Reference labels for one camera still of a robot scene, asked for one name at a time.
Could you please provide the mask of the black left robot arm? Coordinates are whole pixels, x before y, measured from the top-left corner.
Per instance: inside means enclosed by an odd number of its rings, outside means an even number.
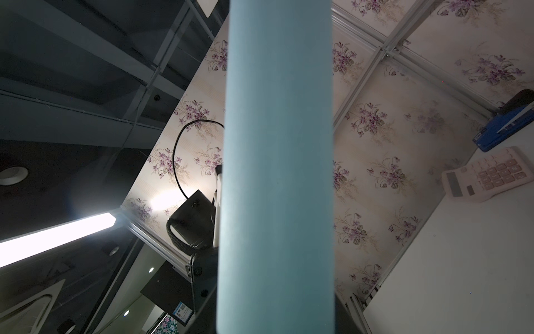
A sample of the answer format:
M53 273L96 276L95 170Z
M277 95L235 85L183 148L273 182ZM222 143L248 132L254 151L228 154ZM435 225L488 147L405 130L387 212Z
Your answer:
M214 247L214 204L197 190L168 219L165 228L172 245L188 256Z

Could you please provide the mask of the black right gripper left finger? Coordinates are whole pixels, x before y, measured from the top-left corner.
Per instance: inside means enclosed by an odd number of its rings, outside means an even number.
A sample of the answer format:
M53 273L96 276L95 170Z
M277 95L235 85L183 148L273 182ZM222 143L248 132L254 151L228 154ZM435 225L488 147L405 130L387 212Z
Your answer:
M186 267L191 278L195 319L186 333L216 333L218 250L203 250Z

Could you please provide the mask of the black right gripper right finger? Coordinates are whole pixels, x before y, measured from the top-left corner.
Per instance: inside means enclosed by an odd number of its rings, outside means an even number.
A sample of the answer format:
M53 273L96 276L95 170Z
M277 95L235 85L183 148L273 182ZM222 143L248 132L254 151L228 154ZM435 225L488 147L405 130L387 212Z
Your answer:
M362 334L362 331L353 321L346 306L335 294L335 333L336 334Z

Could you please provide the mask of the light blue paper sheet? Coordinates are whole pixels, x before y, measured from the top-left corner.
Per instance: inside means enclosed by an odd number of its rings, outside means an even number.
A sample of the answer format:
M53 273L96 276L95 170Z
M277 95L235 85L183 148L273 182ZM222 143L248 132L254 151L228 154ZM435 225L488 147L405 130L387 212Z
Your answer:
M232 1L218 333L333 333L329 1Z

